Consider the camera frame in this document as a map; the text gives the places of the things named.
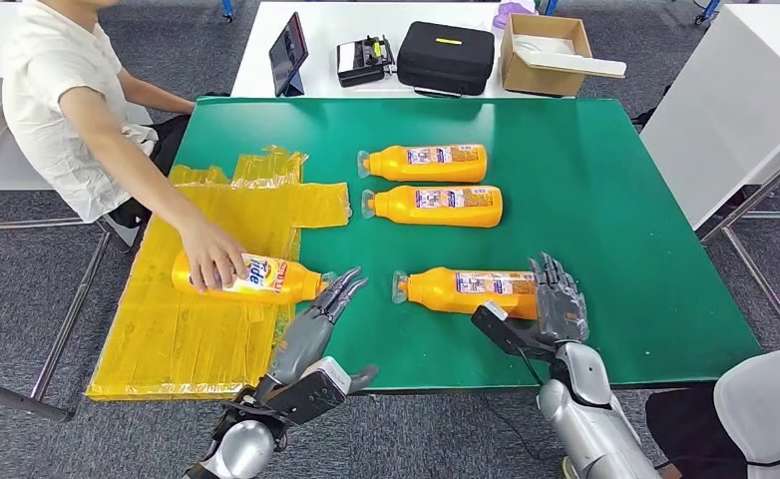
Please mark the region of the person's right hand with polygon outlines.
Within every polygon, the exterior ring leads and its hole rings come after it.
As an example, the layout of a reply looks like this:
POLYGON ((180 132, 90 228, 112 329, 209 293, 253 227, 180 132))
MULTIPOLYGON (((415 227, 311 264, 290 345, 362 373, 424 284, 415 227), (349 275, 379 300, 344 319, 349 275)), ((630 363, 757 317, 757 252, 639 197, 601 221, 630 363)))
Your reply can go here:
POLYGON ((246 278, 244 250, 220 227, 200 220, 187 223, 179 232, 190 278, 198 291, 229 288, 246 278))

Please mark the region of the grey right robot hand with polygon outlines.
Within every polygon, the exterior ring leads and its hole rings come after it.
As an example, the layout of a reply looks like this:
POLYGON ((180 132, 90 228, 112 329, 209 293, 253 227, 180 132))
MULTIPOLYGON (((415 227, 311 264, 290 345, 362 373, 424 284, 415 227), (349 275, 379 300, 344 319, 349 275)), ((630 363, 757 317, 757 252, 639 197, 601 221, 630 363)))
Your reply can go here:
POLYGON ((584 343, 588 338, 585 296, 573 276, 550 254, 530 258, 535 276, 539 341, 555 345, 564 341, 584 343))

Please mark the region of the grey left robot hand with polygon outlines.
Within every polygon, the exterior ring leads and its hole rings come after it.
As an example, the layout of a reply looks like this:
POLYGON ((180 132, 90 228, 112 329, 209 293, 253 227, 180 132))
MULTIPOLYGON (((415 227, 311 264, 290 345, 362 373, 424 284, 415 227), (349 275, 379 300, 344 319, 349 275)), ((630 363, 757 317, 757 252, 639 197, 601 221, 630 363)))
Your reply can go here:
POLYGON ((360 266, 348 269, 294 317, 274 349, 267 371, 257 385, 255 399, 264 402, 274 387, 292 384, 323 356, 336 321, 355 292, 367 282, 360 273, 360 266))

